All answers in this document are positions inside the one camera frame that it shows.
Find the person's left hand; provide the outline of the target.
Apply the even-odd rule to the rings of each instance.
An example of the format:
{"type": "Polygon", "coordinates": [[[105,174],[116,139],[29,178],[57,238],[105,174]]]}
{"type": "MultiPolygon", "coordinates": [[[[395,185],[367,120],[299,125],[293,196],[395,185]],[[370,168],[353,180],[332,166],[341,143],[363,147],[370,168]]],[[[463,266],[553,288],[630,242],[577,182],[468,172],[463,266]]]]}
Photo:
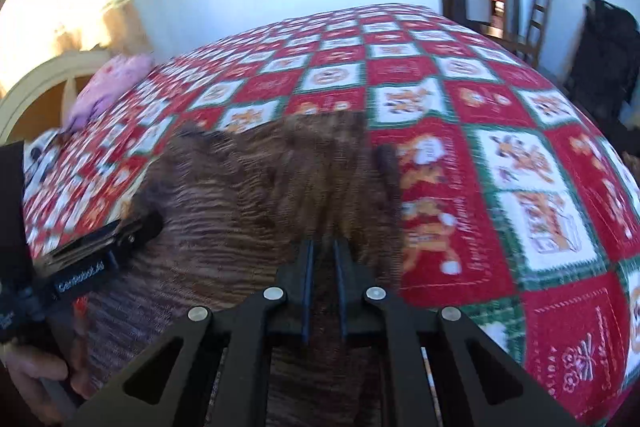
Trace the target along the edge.
{"type": "Polygon", "coordinates": [[[65,381],[70,376],[73,391],[89,400],[96,393],[88,367],[87,299],[73,304],[73,342],[66,361],[36,347],[21,345],[17,340],[3,343],[1,361],[8,370],[12,384],[43,425],[53,426],[63,420],[63,414],[43,387],[42,380],[65,381]]]}

